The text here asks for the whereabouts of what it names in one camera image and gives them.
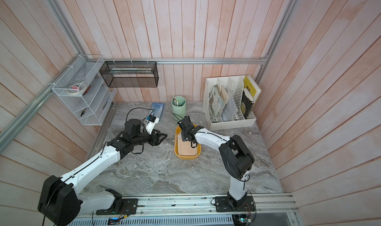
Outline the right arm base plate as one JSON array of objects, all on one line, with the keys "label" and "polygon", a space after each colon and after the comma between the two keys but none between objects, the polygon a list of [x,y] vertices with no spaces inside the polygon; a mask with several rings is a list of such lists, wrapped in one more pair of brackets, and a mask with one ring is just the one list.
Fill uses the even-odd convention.
[{"label": "right arm base plate", "polygon": [[214,198],[214,205],[217,212],[256,212],[253,198],[248,195],[239,201],[230,196],[218,196]]}]

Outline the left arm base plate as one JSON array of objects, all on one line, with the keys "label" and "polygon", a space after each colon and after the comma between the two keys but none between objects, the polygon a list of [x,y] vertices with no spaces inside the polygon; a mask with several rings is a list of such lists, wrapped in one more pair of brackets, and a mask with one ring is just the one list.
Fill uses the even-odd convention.
[{"label": "left arm base plate", "polygon": [[119,199],[107,210],[97,210],[96,215],[134,215],[138,206],[137,198]]}]

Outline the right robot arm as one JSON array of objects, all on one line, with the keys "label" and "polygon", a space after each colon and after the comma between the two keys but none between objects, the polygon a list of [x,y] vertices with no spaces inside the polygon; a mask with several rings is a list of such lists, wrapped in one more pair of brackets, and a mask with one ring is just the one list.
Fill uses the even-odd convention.
[{"label": "right robot arm", "polygon": [[231,137],[211,132],[202,126],[194,126],[187,115],[178,122],[182,131],[182,140],[206,145],[221,155],[224,167],[230,174],[228,203],[232,208],[241,206],[246,197],[246,182],[250,180],[250,170],[255,161],[251,151],[238,135]]}]

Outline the yellow plastic storage box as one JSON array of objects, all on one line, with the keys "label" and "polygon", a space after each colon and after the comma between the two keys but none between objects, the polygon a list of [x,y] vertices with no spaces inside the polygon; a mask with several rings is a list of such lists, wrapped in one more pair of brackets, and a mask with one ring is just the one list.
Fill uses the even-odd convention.
[{"label": "yellow plastic storage box", "polygon": [[180,159],[194,160],[201,154],[201,144],[195,145],[193,142],[183,141],[182,131],[180,127],[177,126],[174,151],[176,156]]}]

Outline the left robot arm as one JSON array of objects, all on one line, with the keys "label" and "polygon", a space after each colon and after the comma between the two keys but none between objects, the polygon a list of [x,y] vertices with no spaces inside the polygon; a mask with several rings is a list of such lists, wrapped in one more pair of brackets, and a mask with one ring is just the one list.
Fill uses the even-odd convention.
[{"label": "left robot arm", "polygon": [[123,197],[113,189],[101,193],[85,194],[82,190],[109,166],[118,162],[136,146],[158,146],[167,134],[154,129],[155,124],[143,125],[139,119],[125,122],[125,128],[103,149],[72,171],[60,177],[45,180],[38,203],[38,211],[57,226],[70,224],[77,216],[98,210],[120,213]]}]

